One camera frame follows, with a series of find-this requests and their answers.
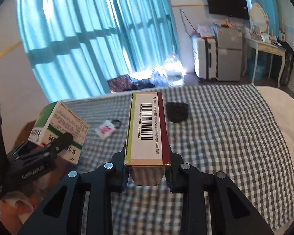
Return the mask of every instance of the gray mini fridge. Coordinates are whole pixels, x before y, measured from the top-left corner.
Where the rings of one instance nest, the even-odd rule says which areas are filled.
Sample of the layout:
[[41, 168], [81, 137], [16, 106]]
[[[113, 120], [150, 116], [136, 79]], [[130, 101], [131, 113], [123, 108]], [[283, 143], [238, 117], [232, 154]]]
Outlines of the gray mini fridge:
[[242, 69], [243, 35], [234, 28], [215, 28], [217, 39], [218, 81], [239, 81]]

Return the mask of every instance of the green and white box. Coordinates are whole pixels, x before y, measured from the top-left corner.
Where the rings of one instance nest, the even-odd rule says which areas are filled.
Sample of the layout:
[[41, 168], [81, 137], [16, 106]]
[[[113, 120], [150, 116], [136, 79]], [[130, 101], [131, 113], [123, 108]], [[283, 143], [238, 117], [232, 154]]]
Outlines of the green and white box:
[[44, 147], [63, 133], [69, 132], [73, 135], [74, 143], [62, 150], [58, 156], [77, 164], [89, 127], [63, 102], [58, 101], [43, 108], [28, 140]]

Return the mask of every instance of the black ring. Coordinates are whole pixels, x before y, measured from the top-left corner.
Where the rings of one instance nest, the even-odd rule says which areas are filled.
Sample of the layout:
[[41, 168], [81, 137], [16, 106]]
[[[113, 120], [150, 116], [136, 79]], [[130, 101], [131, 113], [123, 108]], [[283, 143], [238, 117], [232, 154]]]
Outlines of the black ring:
[[121, 124], [122, 124], [121, 121], [118, 120], [118, 119], [114, 119], [114, 120], [112, 120], [111, 123], [114, 125], [114, 127], [115, 127], [116, 129], [119, 129], [119, 128], [121, 127]]

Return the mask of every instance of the maroon stripe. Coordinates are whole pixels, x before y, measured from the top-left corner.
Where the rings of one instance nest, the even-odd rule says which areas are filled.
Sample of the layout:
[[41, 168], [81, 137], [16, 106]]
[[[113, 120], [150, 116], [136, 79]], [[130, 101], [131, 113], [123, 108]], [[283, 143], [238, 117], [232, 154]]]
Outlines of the maroon stripe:
[[165, 110], [163, 106], [162, 93], [157, 93], [158, 95], [158, 106], [159, 106], [159, 122], [161, 131], [161, 145], [162, 145], [162, 164], [170, 164], [170, 152], [169, 152], [169, 141], [166, 132], [165, 124]]

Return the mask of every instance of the small white packet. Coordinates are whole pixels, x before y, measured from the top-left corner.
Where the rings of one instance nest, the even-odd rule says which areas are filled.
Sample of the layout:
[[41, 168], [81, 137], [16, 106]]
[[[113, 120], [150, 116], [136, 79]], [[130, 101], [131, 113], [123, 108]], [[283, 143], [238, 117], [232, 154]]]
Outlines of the small white packet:
[[109, 120], [104, 121], [98, 128], [96, 128], [96, 133], [101, 139], [106, 139], [111, 136], [112, 133], [116, 131], [116, 127]]

